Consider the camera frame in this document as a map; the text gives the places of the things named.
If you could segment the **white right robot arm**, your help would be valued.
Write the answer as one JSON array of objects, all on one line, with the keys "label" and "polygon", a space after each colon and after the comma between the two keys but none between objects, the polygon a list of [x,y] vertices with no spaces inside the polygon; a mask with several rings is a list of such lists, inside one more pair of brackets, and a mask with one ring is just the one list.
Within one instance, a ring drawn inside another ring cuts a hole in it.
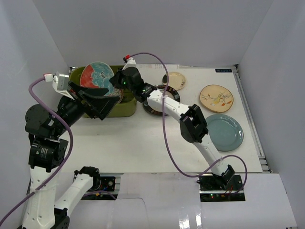
[{"label": "white right robot arm", "polygon": [[110,83],[115,88],[130,90],[138,102],[147,102],[149,106],[162,109],[165,114],[174,118],[180,125],[183,139],[193,144],[210,166],[216,186],[220,190],[227,190],[232,185],[235,171],[222,160],[213,144],[207,122],[198,105],[185,105],[164,95],[165,90],[160,91],[156,86],[145,83],[135,67],[118,70]]}]

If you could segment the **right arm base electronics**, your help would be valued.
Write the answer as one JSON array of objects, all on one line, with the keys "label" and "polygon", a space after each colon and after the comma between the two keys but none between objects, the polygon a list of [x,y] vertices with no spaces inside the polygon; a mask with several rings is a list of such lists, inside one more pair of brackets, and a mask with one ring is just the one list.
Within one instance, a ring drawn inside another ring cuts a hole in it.
[{"label": "right arm base electronics", "polygon": [[201,176],[197,180],[199,185],[200,201],[204,202],[243,202],[245,201],[243,182],[240,175],[234,175],[233,179],[226,187],[221,187],[216,183],[212,175]]}]

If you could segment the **red and teal plate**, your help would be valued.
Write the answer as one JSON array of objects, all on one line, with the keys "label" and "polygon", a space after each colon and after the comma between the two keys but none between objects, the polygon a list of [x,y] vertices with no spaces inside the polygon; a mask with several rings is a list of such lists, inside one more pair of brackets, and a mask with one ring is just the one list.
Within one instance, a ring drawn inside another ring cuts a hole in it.
[{"label": "red and teal plate", "polygon": [[109,79],[114,76],[113,70],[103,62],[92,62],[81,73],[80,86],[88,88],[107,88],[107,95],[114,95],[115,88]]}]

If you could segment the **flower pattern bowl orange rim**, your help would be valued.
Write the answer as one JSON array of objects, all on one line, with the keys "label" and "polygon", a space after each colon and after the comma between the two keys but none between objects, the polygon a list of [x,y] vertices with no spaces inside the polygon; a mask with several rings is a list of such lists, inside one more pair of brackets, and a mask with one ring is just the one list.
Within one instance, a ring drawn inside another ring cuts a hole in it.
[{"label": "flower pattern bowl orange rim", "polygon": [[123,94],[124,94],[123,89],[114,88],[112,96],[119,97],[118,103],[120,103],[123,99]]}]

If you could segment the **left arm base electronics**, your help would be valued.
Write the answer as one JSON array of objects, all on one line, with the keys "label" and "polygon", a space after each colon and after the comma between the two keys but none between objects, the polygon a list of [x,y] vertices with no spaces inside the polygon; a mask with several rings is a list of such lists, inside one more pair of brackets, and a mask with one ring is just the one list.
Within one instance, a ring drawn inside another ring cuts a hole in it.
[{"label": "left arm base electronics", "polygon": [[120,189],[120,178],[100,176],[99,186],[89,189],[82,200],[115,200]]}]

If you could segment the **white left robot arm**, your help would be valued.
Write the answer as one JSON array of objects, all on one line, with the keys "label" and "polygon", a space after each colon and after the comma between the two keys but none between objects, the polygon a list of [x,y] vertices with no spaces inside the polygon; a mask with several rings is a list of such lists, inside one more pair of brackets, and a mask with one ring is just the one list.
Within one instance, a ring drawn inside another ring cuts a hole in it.
[{"label": "white left robot arm", "polygon": [[74,181],[63,196],[55,197],[59,173],[73,148],[73,138],[64,140],[62,135],[72,135],[71,126],[83,114],[104,119],[119,101],[117,96],[108,96],[104,88],[69,85],[70,90],[60,99],[57,111],[37,99],[25,115],[31,182],[23,229],[66,229],[71,212],[83,196],[101,189],[99,169],[83,167],[75,172]]}]

